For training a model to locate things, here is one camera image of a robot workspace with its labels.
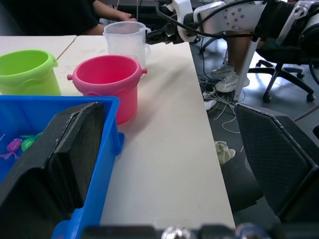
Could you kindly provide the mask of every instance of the hand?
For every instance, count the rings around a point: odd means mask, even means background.
[[[124,12],[121,17],[121,21],[136,21],[135,18],[131,18],[131,17],[132,17],[132,14]]]

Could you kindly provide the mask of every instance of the black mesh chair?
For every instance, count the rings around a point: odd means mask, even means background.
[[[237,198],[229,198],[233,212],[241,209],[240,202],[245,207],[247,203],[253,205],[261,197],[261,191],[282,222],[319,222],[317,145],[287,115],[242,104],[237,105],[235,112],[251,169],[244,160],[238,166],[239,162],[235,158],[224,166],[228,165],[233,170],[237,168],[237,173],[233,171],[230,177],[233,181],[237,178],[246,182],[252,189],[243,187],[241,190],[242,194],[251,194],[249,199],[247,195],[241,196],[239,193]],[[254,177],[247,173],[250,170]],[[232,195],[231,191],[240,191],[238,183],[232,188],[226,179],[225,184],[228,195]]]
[[[257,49],[257,53],[265,58],[267,61],[260,60],[256,68],[249,69],[248,73],[265,73],[272,75],[270,83],[263,95],[263,101],[268,103],[270,101],[269,92],[276,80],[277,77],[282,77],[291,83],[299,86],[303,90],[305,90],[307,95],[307,101],[314,101],[313,97],[313,89],[310,88],[307,84],[302,81],[304,74],[302,74],[303,70],[301,68],[296,67],[283,67],[284,64],[297,64],[297,65],[308,65],[309,64],[309,56],[296,47],[282,47],[276,45],[275,43],[269,44],[270,47],[267,47],[267,42],[263,49]]]

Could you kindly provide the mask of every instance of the blue plastic bin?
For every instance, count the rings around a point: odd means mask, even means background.
[[[100,151],[92,174],[84,207],[76,209],[71,220],[61,222],[52,238],[79,239],[88,225],[99,225],[115,157],[121,153],[124,135],[118,133],[115,115],[119,106],[116,97],[50,97],[0,96],[0,154],[20,135],[44,131],[55,114],[69,107],[101,102],[105,106],[105,123]],[[0,158],[0,182],[14,165],[14,157]]]

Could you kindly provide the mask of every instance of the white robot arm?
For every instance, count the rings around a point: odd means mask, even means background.
[[[162,13],[161,6],[175,15]],[[197,35],[227,37],[218,33],[246,30],[257,38],[299,45],[319,55],[319,1],[301,0],[295,5],[281,0],[215,1],[193,11],[190,0],[158,0],[157,13],[170,23],[147,34],[148,44],[193,42]]]

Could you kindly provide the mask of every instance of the pink bucket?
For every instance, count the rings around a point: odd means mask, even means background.
[[[120,99],[116,123],[128,121],[138,108],[137,84],[142,69],[133,58],[106,55],[91,58],[78,65],[73,75],[68,75],[74,86],[84,96],[116,96]]]

